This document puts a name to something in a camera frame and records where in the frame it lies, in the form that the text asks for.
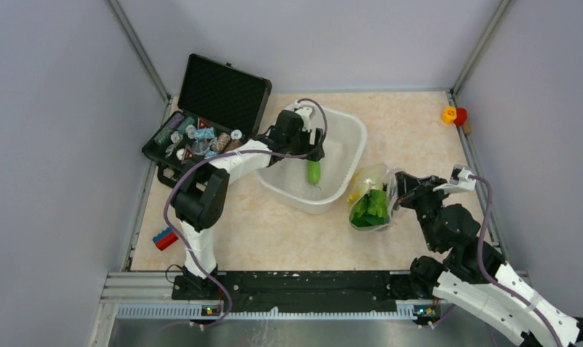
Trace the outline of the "light green small cucumber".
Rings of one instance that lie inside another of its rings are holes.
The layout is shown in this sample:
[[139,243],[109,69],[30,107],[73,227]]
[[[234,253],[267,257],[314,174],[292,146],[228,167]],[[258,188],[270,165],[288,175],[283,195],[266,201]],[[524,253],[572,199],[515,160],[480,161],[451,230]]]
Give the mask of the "light green small cucumber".
[[321,164],[319,161],[309,160],[307,162],[307,180],[309,184],[316,186],[321,178]]

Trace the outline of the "white radish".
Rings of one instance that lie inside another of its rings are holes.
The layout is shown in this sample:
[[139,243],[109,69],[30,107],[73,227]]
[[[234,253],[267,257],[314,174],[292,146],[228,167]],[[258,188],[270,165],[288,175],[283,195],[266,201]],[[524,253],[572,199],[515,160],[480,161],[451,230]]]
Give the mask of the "white radish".
[[387,173],[388,166],[384,163],[360,168],[354,173],[350,181],[347,203],[353,205],[371,189],[381,189]]

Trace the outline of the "green leaf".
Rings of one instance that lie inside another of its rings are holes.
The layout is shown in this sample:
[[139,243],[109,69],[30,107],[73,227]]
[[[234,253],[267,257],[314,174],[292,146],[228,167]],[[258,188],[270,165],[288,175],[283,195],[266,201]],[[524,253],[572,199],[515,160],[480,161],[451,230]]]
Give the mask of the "green leaf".
[[389,222],[388,194],[371,189],[351,207],[349,221],[356,228],[383,226]]

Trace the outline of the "clear zip top bag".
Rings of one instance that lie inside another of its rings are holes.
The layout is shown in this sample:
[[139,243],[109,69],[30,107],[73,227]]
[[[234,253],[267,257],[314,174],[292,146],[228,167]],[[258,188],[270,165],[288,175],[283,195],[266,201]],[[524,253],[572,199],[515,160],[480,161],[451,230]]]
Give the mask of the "clear zip top bag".
[[349,224],[354,230],[381,231],[393,223],[400,209],[398,183],[403,173],[385,163],[356,171],[347,196]]

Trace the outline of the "white plastic basket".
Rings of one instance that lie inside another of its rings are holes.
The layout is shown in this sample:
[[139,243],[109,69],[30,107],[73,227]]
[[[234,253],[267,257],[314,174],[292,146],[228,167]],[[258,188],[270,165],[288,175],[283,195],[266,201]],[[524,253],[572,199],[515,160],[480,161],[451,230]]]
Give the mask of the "white plastic basket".
[[257,171],[259,182],[279,201],[320,215],[343,196],[367,142],[367,128],[356,116],[300,99],[286,107],[302,116],[310,131],[310,156],[285,158]]

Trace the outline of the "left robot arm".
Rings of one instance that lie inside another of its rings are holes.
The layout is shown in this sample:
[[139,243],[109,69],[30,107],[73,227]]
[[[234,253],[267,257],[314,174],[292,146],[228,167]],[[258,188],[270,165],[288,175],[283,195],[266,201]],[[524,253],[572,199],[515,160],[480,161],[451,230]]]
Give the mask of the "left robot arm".
[[276,123],[235,150],[192,164],[174,186],[165,207],[172,207],[180,227],[173,233],[183,242],[189,264],[182,268],[179,287],[200,299],[214,295],[217,262],[212,227],[224,211],[229,185],[243,176],[273,166],[284,158],[320,160],[328,124],[313,129],[311,108],[282,110]]

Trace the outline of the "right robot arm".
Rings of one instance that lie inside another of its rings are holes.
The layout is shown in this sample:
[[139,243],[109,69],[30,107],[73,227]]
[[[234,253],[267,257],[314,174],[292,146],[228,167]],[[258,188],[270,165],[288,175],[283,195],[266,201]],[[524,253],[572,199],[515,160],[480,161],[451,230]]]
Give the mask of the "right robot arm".
[[[409,289],[419,298],[444,299],[506,336],[516,346],[575,346],[583,342],[583,317],[557,309],[486,242],[493,188],[468,168],[455,167],[450,179],[395,174],[394,209],[413,210],[431,252],[446,253],[440,262],[421,256],[410,266]],[[451,194],[485,185],[488,201],[482,222],[461,204],[445,206]]]

